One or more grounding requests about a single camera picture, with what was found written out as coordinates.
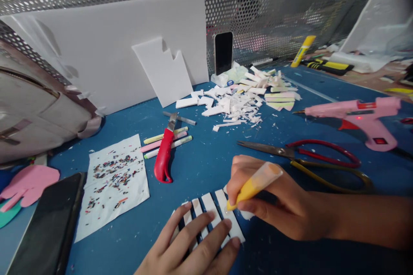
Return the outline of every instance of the hot glue gun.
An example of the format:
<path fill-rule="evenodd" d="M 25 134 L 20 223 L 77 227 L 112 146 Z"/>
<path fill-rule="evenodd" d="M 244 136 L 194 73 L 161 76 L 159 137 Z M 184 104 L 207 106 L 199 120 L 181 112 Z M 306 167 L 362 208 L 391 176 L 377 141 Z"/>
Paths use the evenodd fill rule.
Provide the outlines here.
<path fill-rule="evenodd" d="M 375 151 L 389 151 L 397 146 L 397 140 L 379 120 L 380 117 L 397 115 L 401 100 L 396 97 L 376 98 L 373 103 L 358 100 L 337 102 L 307 107 L 296 114 L 313 117 L 333 117 L 342 119 L 339 130 L 363 130 L 367 135 L 366 146 Z"/>

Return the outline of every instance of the yellow glue stick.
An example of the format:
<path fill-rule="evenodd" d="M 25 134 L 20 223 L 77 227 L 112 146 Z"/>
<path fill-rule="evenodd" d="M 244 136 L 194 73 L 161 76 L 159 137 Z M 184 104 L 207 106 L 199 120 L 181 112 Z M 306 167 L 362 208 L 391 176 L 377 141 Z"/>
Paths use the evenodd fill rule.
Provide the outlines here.
<path fill-rule="evenodd" d="M 258 171 L 242 186 L 235 205 L 227 201 L 227 211 L 233 211 L 241 201 L 249 200 L 264 190 L 269 184 L 283 174 L 283 170 L 275 164 L 265 162 Z"/>
<path fill-rule="evenodd" d="M 302 57 L 305 55 L 307 50 L 311 47 L 312 43 L 314 42 L 316 36 L 310 35 L 305 38 L 300 50 L 298 51 L 294 61 L 291 63 L 291 67 L 297 67 L 300 65 Z"/>

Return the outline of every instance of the glue gun trigger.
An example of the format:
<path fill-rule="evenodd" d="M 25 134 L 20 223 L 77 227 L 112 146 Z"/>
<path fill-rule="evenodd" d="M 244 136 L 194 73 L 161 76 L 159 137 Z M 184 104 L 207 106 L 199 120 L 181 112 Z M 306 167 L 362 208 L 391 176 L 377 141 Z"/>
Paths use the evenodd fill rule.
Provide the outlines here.
<path fill-rule="evenodd" d="M 358 126 L 356 126 L 355 124 L 351 123 L 350 121 L 347 120 L 342 120 L 342 124 L 341 127 L 339 128 L 339 131 L 341 130 L 360 130 L 360 128 Z"/>

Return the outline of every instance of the fingernail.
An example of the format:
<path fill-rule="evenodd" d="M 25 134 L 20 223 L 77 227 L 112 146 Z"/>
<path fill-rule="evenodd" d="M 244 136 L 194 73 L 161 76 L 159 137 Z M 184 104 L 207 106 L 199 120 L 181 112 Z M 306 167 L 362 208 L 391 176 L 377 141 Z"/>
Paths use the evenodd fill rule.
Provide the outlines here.
<path fill-rule="evenodd" d="M 215 218 L 215 212 L 214 211 L 210 210 L 210 211 L 207 212 L 207 214 L 211 218 L 211 220 L 214 220 L 214 218 Z"/>
<path fill-rule="evenodd" d="M 229 229 L 232 228 L 232 222 L 230 219 L 224 219 L 224 223 Z"/>
<path fill-rule="evenodd" d="M 238 237 L 234 237 L 233 239 L 231 239 L 232 242 L 232 246 L 234 246 L 236 249 L 238 249 L 241 245 L 241 241 Z"/>
<path fill-rule="evenodd" d="M 253 206 L 251 203 L 248 202 L 240 202 L 238 203 L 238 209 L 239 210 L 244 210 L 244 211 L 249 211 L 251 213 L 254 212 Z"/>

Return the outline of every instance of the white plastic bag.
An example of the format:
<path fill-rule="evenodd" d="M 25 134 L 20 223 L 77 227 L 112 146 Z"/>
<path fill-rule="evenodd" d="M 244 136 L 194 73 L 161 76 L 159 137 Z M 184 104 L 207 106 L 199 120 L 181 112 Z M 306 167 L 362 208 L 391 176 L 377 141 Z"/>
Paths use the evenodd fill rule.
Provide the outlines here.
<path fill-rule="evenodd" d="M 239 65 L 237 62 L 232 64 L 232 68 L 229 71 L 223 72 L 220 75 L 212 74 L 211 81 L 221 88 L 228 87 L 235 83 L 239 83 L 244 78 L 244 74 L 248 72 L 245 66 Z"/>

